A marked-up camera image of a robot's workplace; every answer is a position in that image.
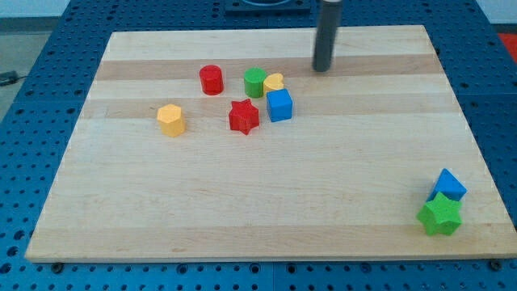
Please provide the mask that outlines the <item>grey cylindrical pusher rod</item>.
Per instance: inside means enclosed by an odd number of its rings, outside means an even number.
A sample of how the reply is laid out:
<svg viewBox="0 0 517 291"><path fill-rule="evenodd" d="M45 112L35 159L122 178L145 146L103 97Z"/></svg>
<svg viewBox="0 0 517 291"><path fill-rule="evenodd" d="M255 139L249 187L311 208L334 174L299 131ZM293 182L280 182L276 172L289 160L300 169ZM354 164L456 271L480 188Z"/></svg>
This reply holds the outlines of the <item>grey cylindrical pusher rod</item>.
<svg viewBox="0 0 517 291"><path fill-rule="evenodd" d="M314 41L312 67L318 73L330 69L337 29L341 22L343 0L322 0Z"/></svg>

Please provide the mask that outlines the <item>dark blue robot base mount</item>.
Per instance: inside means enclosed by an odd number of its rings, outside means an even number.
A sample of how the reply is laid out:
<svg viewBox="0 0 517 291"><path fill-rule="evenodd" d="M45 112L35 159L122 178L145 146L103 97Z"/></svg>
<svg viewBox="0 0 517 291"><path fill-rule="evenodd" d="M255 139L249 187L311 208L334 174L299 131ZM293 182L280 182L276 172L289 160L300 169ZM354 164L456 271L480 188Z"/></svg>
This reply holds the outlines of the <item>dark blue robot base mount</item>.
<svg viewBox="0 0 517 291"><path fill-rule="evenodd" d="M310 12L310 0L224 0L226 14Z"/></svg>

